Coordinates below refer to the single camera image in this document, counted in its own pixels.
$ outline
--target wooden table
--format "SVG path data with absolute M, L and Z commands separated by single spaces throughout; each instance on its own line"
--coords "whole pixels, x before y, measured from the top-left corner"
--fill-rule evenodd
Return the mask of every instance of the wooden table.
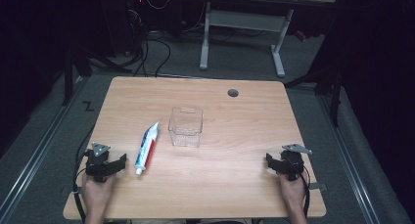
M 230 89 L 239 96 L 230 97 Z M 204 111 L 198 148 L 172 146 L 167 127 L 173 107 Z M 143 134 L 157 121 L 150 166 L 137 176 L 134 163 Z M 110 145 L 110 161 L 128 156 L 117 175 L 108 218 L 287 216 L 278 177 L 267 168 L 265 154 L 278 158 L 283 145 L 303 145 L 280 82 L 134 77 L 114 78 L 91 142 Z M 315 182 L 308 156 L 302 158 Z M 325 212 L 320 192 L 311 191 L 308 215 Z M 72 195 L 64 216 L 79 219 Z

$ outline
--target black cable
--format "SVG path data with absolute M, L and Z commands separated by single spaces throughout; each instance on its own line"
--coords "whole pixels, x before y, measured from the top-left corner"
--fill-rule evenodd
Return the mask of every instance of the black cable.
M 82 142 L 79 144 L 77 150 L 76 150 L 76 154 L 75 154 L 75 167 L 73 170 L 73 176 L 72 176 L 72 190 L 73 190 L 73 196 L 75 198 L 75 203 L 76 203 L 76 207 L 79 211 L 79 215 L 80 218 L 82 219 L 82 223 L 85 223 L 85 219 L 86 219 L 86 214 L 85 211 L 82 208 L 82 202 L 80 201 L 80 197 L 79 197 L 79 190 L 76 184 L 76 178 L 79 175 L 79 173 L 77 172 L 77 170 L 79 169 L 80 163 L 82 161 L 83 155 L 82 157 L 79 156 L 79 152 L 80 149 L 82 148 L 82 146 L 85 144 L 87 138 L 91 135 L 92 130 L 94 129 L 95 124 L 91 127 L 91 129 L 88 131 L 88 133 L 85 135 L 85 137 L 83 138 Z
M 213 40 L 213 41 L 224 42 L 224 41 L 230 40 L 234 36 L 234 34 L 235 34 L 235 29 L 231 28 L 231 34 L 228 37 L 226 37 L 225 39 L 214 39 L 211 35 L 209 36 L 209 39 Z
M 148 74 L 146 72 L 146 69 L 144 68 L 144 63 L 147 61 L 147 56 L 149 55 L 149 40 L 147 39 L 147 36 L 145 37 L 146 40 L 146 55 L 144 56 L 144 58 L 141 60 L 141 64 L 138 66 L 138 68 L 135 70 L 133 76 L 136 76 L 138 73 L 138 70 L 142 67 L 143 71 L 144 71 L 144 76 L 148 77 Z
M 308 170 L 305 168 L 306 173 L 308 174 L 308 183 L 305 182 L 304 177 L 302 176 L 302 174 L 296 169 L 296 167 L 294 166 L 294 164 L 290 161 L 290 159 L 287 157 L 287 161 L 290 163 L 290 165 L 293 167 L 293 169 L 296 171 L 296 174 L 299 175 L 299 177 L 302 180 L 302 183 L 304 184 L 304 191 L 305 191 L 305 202 L 304 202 L 304 208 L 303 208 L 303 212 L 304 212 L 304 216 L 305 218 L 307 218 L 307 214 L 308 214 L 308 208 L 309 208 L 309 204 L 310 204 L 310 190 L 309 190 L 309 182 L 310 182 L 310 174 L 308 172 Z
M 245 29 L 237 29 L 235 31 L 235 34 L 248 36 L 248 37 L 257 37 L 257 36 L 260 36 L 260 35 L 266 35 L 266 34 L 270 33 L 270 31 L 261 30 L 260 32 L 258 32 L 256 34 L 249 34 L 249 33 L 243 32 L 242 30 L 245 30 Z
M 107 67 L 109 67 L 113 70 L 116 70 L 116 71 L 119 71 L 119 72 L 131 72 L 130 69 L 125 69 L 123 67 L 120 67 L 118 64 L 110 61 L 109 59 L 107 59 L 105 57 L 101 57 L 100 55 L 95 54 L 94 52 L 90 51 L 89 49 L 87 49 L 85 47 L 77 46 L 77 51 L 80 52 L 80 54 L 82 56 L 84 56 L 85 58 L 96 59 L 100 63 L 106 65 Z
M 204 26 L 200 26 L 200 27 L 195 27 L 191 30 L 186 30 L 182 32 L 182 35 L 187 36 L 187 37 L 191 37 L 191 38 L 199 38 L 204 36 L 204 31 L 200 31 L 201 28 L 205 28 Z M 188 33 L 198 33 L 197 35 L 189 35 Z
M 142 58 L 142 52 L 139 49 L 138 52 L 134 55 L 134 57 L 131 60 L 126 61 L 125 63 L 119 64 L 118 66 L 120 66 L 120 67 L 128 67 L 128 66 L 133 65 L 133 64 L 137 63 L 138 61 L 140 61 L 141 58 Z M 89 61 L 90 61 L 89 64 L 92 65 L 92 66 L 94 66 L 94 67 L 98 67 L 98 68 L 109 68 L 106 65 L 101 66 L 101 65 L 93 62 L 92 60 L 89 60 Z
M 199 16 L 199 19 L 198 19 L 198 21 L 195 23 L 195 25 L 193 25 L 191 28 L 188 28 L 188 29 L 186 29 L 186 30 L 182 30 L 182 34 L 185 34 L 185 32 L 188 32 L 188 31 L 193 31 L 193 30 L 199 29 L 199 28 L 201 28 L 201 27 L 204 27 L 203 25 L 200 25 L 200 26 L 198 27 L 198 25 L 199 25 L 199 23 L 201 23 L 202 17 L 203 17 L 203 16 L 204 16 L 204 14 L 205 14 L 205 7 L 206 7 L 206 5 L 207 5 L 207 3 L 204 3 L 204 6 L 202 7 L 201 15 Z
M 154 42 L 159 42 L 160 44 L 163 44 L 165 47 L 167 47 L 168 49 L 168 55 L 167 58 L 165 58 L 165 60 L 161 63 L 161 65 L 159 65 L 156 69 L 155 72 L 155 77 L 157 77 L 157 75 L 159 74 L 159 70 L 160 68 L 168 61 L 168 59 L 170 58 L 170 54 L 171 54 L 171 50 L 170 50 L 170 46 L 168 46 L 166 43 L 159 41 L 159 40 L 150 40 L 150 41 L 154 41 Z
M 79 170 L 79 172 L 78 173 L 76 173 L 76 178 L 79 176 L 79 174 L 81 173 L 81 172 L 83 172 L 83 171 L 85 171 L 86 170 L 86 168 L 82 168 L 81 170 Z
M 133 44 L 132 44 L 132 50 L 134 51 L 135 49 L 137 49 L 135 51 L 135 56 L 133 59 L 131 59 L 130 61 L 127 61 L 124 64 L 121 64 L 121 67 L 127 67 L 130 65 L 133 65 L 135 63 L 137 63 L 140 59 L 143 58 L 143 49 L 141 48 L 141 40 L 142 40 L 142 36 L 140 35 L 140 33 L 138 32 L 138 34 L 134 34 L 134 38 L 133 38 Z

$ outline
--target transparent plastic cup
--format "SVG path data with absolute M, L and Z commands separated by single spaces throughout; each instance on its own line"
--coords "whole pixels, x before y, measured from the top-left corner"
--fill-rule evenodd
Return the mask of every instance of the transparent plastic cup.
M 199 147 L 203 117 L 202 110 L 173 108 L 168 123 L 173 146 Z

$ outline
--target hand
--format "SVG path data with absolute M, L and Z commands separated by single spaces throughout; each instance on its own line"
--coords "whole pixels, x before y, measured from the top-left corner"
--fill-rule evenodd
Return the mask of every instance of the hand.
M 281 194 L 287 207 L 292 224 L 307 223 L 303 213 L 303 201 L 305 197 L 304 183 L 301 178 L 289 181 L 286 174 L 278 173 L 281 184 Z
M 82 198 L 86 205 L 86 224 L 102 224 L 107 203 L 110 200 L 116 175 L 107 178 L 105 183 L 95 182 L 86 173 L 82 176 Z

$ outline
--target gray carpet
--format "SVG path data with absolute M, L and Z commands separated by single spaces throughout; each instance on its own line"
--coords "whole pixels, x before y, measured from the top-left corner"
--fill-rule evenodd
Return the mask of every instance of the gray carpet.
M 210 42 L 208 69 L 204 71 L 198 68 L 202 41 L 198 34 L 188 33 L 181 39 L 166 34 L 161 38 L 161 41 L 170 46 L 171 56 L 161 67 L 160 77 L 183 75 L 288 82 L 307 72 L 315 52 L 324 39 L 321 36 L 301 42 L 293 36 L 286 37 L 281 57 L 287 75 L 285 78 L 278 78 L 268 44 L 266 44 L 270 42 L 274 34 L 262 33 L 255 37 L 234 34 L 225 42 L 216 40 L 227 39 L 227 34 L 214 35 Z M 151 36 L 157 38 L 161 37 L 161 34 L 153 33 Z M 168 50 L 154 41 L 149 42 L 149 47 L 145 70 L 151 74 L 166 58 Z M 118 63 L 125 60 L 127 58 L 122 56 L 115 59 Z M 79 89 L 79 94 L 73 100 L 61 126 L 50 142 L 51 146 L 46 157 L 14 208 L 8 223 L 79 223 L 66 220 L 62 214 L 71 189 L 74 154 L 98 117 L 111 79 L 118 75 L 126 74 L 94 67 L 92 76 L 81 81 L 84 86 Z M 32 113 L 29 123 L 14 145 L 1 158 L 0 166 L 3 169 L 0 170 L 2 178 L 0 201 L 7 198 L 9 191 L 30 159 L 30 155 L 41 142 L 48 126 L 61 109 L 63 93 L 64 82 L 60 78 L 53 91 Z M 288 94 L 304 143 L 313 150 L 310 159 L 317 180 L 327 187 L 327 190 L 322 191 L 327 214 L 321 218 L 309 218 L 309 223 L 366 223 L 347 177 L 346 168 L 342 163 L 337 146 L 338 141 L 321 104 L 321 98 L 326 97 L 315 96 L 309 84 L 288 89 Z M 358 168 L 362 182 L 368 190 L 370 200 L 376 208 L 380 223 L 410 223 L 405 210 L 397 201 L 388 179 L 361 133 L 345 91 L 342 92 L 339 124 L 339 130 Z M 264 222 L 266 224 L 288 223 L 283 218 L 270 218 Z

